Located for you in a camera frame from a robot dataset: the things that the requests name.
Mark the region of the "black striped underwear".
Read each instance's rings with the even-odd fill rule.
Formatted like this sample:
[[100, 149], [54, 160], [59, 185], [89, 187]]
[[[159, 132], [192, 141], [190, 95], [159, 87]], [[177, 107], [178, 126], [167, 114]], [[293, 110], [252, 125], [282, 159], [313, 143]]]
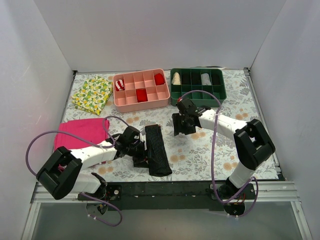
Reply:
[[152, 146], [152, 160], [148, 161], [149, 174], [154, 177], [165, 177], [172, 174], [169, 165], [161, 126], [158, 124], [147, 125], [145, 140], [150, 141]]

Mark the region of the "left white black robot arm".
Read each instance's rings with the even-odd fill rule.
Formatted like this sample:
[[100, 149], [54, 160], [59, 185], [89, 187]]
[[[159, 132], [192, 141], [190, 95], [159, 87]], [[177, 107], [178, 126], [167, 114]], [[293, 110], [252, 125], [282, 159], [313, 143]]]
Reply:
[[56, 200], [69, 193], [85, 193], [101, 200], [107, 194], [107, 181], [99, 174], [85, 170], [124, 156], [132, 157], [139, 167], [148, 166], [147, 143], [133, 126], [88, 147], [58, 147], [38, 171], [36, 179]]

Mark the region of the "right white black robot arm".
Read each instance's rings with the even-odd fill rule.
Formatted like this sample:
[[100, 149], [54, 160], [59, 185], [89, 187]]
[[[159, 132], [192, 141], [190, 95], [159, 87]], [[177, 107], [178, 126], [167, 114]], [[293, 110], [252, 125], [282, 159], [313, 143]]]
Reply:
[[197, 107], [189, 98], [179, 100], [176, 106], [179, 113], [172, 115], [175, 136], [193, 134], [198, 127], [212, 130], [214, 136], [221, 134], [234, 141], [239, 163], [216, 190], [222, 199], [239, 198], [256, 170], [276, 150], [264, 125], [255, 118], [251, 121], [238, 120], [207, 106]]

